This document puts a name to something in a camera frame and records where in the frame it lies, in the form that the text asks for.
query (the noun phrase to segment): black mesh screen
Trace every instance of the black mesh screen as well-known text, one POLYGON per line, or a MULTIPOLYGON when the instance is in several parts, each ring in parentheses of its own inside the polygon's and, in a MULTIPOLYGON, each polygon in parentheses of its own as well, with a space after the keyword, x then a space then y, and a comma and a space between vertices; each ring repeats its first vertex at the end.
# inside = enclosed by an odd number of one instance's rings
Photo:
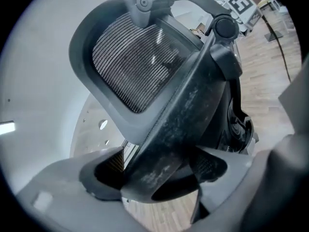
POLYGON ((171 79, 188 53, 157 25, 135 26, 124 14, 110 24, 93 49, 97 72, 133 111, 147 108, 171 79))

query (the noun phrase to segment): wooden floor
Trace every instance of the wooden floor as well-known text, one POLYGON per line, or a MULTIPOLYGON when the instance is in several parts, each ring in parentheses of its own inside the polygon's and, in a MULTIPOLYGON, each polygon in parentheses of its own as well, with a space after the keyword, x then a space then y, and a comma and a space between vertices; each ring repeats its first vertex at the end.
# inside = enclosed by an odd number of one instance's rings
MULTIPOLYGON (((280 43, 292 79, 300 70, 300 49, 295 32, 288 33, 278 15, 269 8, 263 11, 270 25, 284 35, 280 43)), ((240 78, 242 109, 252 117, 260 141, 255 152, 272 148, 293 128, 278 101, 278 96, 289 85, 288 76, 277 42, 267 42, 269 33, 261 19, 253 32, 238 38, 243 75, 240 78)), ((197 193, 164 203, 143 204, 124 202, 126 209, 150 231, 178 232, 190 226, 197 193)))

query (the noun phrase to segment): mesh visor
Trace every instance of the mesh visor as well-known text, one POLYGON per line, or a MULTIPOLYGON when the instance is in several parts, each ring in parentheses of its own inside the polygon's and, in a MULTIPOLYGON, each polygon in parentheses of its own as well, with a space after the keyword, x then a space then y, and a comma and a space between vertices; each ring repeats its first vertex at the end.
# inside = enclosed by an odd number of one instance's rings
POLYGON ((173 77, 188 49, 162 28, 135 26, 126 13, 110 24, 93 49, 96 71, 120 100, 141 113, 173 77))

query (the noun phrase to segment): screw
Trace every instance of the screw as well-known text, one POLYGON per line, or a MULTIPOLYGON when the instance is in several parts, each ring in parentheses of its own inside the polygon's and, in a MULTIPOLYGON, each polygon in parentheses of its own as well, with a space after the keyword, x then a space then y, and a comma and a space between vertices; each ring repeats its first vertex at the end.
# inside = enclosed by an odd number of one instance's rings
POLYGON ((140 0, 140 4, 143 7, 146 7, 148 5, 148 0, 140 0))

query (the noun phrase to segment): black cable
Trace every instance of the black cable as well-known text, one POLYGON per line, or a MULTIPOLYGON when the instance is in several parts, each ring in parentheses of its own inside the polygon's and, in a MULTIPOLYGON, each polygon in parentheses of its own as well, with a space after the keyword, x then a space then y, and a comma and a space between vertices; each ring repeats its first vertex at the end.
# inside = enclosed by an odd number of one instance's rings
POLYGON ((290 81, 290 83, 291 83, 290 74, 289 74, 289 71, 288 71, 288 67, 287 67, 287 65, 286 65, 285 56, 284 56, 284 53, 283 53, 281 44, 280 44, 280 42, 279 42, 279 39, 278 39, 278 37, 277 37, 277 35, 276 35, 274 29, 271 27, 271 25, 269 24, 269 22, 267 21, 267 19, 266 19, 266 17, 265 17, 264 15, 262 16, 262 19, 265 21, 266 26, 267 26, 268 29, 269 29, 269 32, 272 33, 272 34, 274 35, 274 37, 275 37, 275 39, 276 39, 276 41, 277 41, 277 43, 278 43, 278 46, 279 46, 279 49, 280 49, 280 51, 281 51, 281 55, 282 55, 282 58, 283 58, 285 70, 286 70, 286 73, 287 73, 287 75, 288 75, 289 81, 290 81))

